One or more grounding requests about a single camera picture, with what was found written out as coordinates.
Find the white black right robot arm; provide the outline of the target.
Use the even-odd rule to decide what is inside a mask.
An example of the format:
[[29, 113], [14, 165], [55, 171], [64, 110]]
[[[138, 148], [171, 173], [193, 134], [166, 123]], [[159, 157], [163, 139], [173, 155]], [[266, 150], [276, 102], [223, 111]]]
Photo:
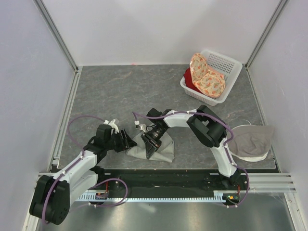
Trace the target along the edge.
[[167, 109], [164, 112], [152, 108], [145, 118], [153, 123], [150, 131], [141, 134], [147, 159], [161, 147], [161, 138], [169, 128], [190, 128], [199, 142], [211, 150], [218, 165], [221, 186], [229, 190], [237, 185], [240, 172], [229, 154], [227, 125], [207, 106], [201, 105], [190, 111]]

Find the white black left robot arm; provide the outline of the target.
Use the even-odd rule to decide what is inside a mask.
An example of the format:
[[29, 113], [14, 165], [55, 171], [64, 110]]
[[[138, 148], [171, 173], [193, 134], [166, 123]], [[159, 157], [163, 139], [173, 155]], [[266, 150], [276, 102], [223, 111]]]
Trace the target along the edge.
[[97, 164], [108, 151], [121, 152], [137, 146], [124, 129], [101, 124], [82, 147], [80, 154], [62, 170], [51, 176], [42, 175], [36, 184], [29, 213], [42, 221], [61, 224], [69, 213], [70, 206], [86, 190], [101, 189], [105, 176]]

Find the grey cloth napkin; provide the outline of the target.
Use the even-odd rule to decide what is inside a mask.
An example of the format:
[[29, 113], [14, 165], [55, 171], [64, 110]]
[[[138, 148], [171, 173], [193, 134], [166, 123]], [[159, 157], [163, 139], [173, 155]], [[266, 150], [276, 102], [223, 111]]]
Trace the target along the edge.
[[157, 151], [154, 152], [154, 154], [149, 159], [146, 158], [145, 144], [143, 140], [141, 139], [141, 134], [143, 134], [143, 132], [140, 132], [133, 138], [133, 141], [137, 143], [137, 146], [132, 147], [127, 151], [128, 156], [132, 156], [132, 157], [143, 159], [143, 160], [164, 161], [164, 162], [172, 163], [172, 161], [175, 158], [174, 157], [174, 141], [169, 136], [168, 133], [165, 133], [162, 136], [161, 138], [162, 145], [159, 147]]

